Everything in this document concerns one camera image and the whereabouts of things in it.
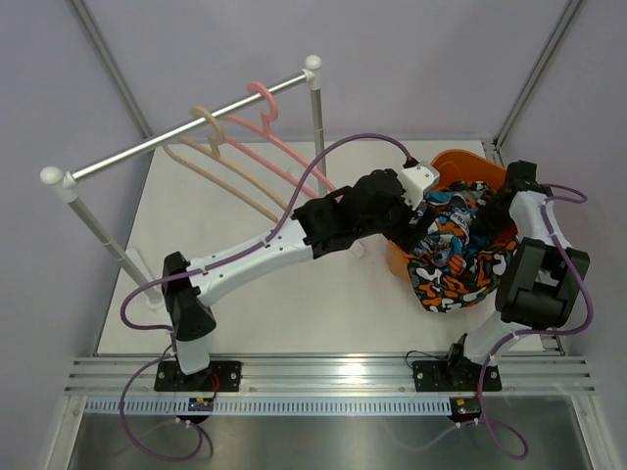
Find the beige wooden hanger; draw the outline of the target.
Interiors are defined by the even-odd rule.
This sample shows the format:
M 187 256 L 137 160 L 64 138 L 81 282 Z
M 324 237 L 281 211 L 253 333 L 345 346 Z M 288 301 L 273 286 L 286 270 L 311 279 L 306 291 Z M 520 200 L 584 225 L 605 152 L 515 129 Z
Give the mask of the beige wooden hanger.
M 267 187 L 264 183 L 262 183 L 258 178 L 253 176 L 249 171 L 245 170 L 243 167 L 233 163 L 229 159 L 225 158 L 221 152 L 219 147 L 226 142 L 226 133 L 224 131 L 223 126 L 218 122 L 217 118 L 202 106 L 194 106 L 190 109 L 189 114 L 193 118 L 207 118 L 209 120 L 209 125 L 214 129 L 214 133 L 209 136 L 209 146 L 205 146 L 201 144 L 199 141 L 194 139 L 190 139 L 188 137 L 180 137 L 179 142 L 187 146 L 199 154 L 209 158 L 215 163 L 219 164 L 232 174 L 236 175 L 240 179 L 246 181 L 249 185 L 253 186 L 269 199 L 271 199 L 277 206 L 281 209 L 286 209 L 287 204 L 283 199 L 281 199 L 273 190 Z M 189 162 L 182 158 L 178 153 L 176 153 L 170 145 L 162 146 L 164 152 L 168 157 L 170 157 L 174 162 L 183 167 L 193 171 L 197 175 L 205 178 L 206 180 L 214 183 L 217 187 L 229 193 L 231 196 L 234 196 L 256 212 L 260 213 L 262 216 L 267 218 L 273 223 L 278 222 L 278 217 L 264 205 L 256 201 L 254 198 L 248 196 L 241 190 L 235 188 L 233 185 L 227 183 L 226 181 L 220 179 L 218 176 L 212 174 L 207 169 L 200 167 L 197 164 Z

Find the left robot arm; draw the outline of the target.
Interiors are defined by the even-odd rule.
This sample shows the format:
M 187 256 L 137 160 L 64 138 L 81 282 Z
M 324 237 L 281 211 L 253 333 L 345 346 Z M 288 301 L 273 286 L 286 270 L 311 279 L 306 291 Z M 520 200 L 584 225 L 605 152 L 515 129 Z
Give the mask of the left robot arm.
M 209 336 L 217 327 L 211 307 L 218 300 L 275 270 L 347 251 L 372 235 L 412 249 L 430 225 L 416 217 L 417 208 L 439 181 L 439 171 L 428 164 L 377 169 L 307 201 L 274 231 L 244 244 L 204 258 L 166 256 L 162 293 L 173 326 L 177 380 L 192 391 L 209 383 Z

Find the orange black camouflage shorts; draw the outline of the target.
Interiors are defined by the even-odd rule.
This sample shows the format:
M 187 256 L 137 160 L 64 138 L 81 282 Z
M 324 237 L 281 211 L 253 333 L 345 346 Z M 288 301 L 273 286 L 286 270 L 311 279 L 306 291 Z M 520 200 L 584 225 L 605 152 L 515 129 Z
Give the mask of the orange black camouflage shorts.
M 515 240 L 501 241 L 486 249 L 471 249 L 466 258 L 455 255 L 443 266 L 427 256 L 412 258 L 408 274 L 413 292 L 430 312 L 475 306 L 499 287 L 516 249 Z

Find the blue orange patterned shorts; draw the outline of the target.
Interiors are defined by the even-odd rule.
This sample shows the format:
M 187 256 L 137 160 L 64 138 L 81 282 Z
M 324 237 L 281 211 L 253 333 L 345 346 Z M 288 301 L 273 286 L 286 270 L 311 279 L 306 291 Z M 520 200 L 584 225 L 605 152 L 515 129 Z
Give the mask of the blue orange patterned shorts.
M 492 188 L 483 181 L 456 181 L 448 187 L 427 193 L 415 215 L 426 215 L 428 210 L 433 210 L 435 219 L 410 254 L 445 273 L 454 276 L 463 274 L 473 257 L 480 250 L 489 248 L 494 240 L 479 228 L 473 228 L 479 210 L 494 195 Z

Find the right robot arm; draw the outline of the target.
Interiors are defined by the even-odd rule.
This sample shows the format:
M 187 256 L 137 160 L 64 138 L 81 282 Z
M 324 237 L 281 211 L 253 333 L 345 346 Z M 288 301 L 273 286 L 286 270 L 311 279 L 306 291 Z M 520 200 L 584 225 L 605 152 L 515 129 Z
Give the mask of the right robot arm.
M 516 248 L 500 278 L 494 313 L 449 349 L 444 377 L 454 388 L 468 387 L 520 339 L 563 326 L 584 292 L 589 255 L 563 236 L 553 212 L 559 197 L 537 182 L 536 169 L 525 161 L 509 164 L 504 186 L 472 225 L 481 234 L 515 230 Z

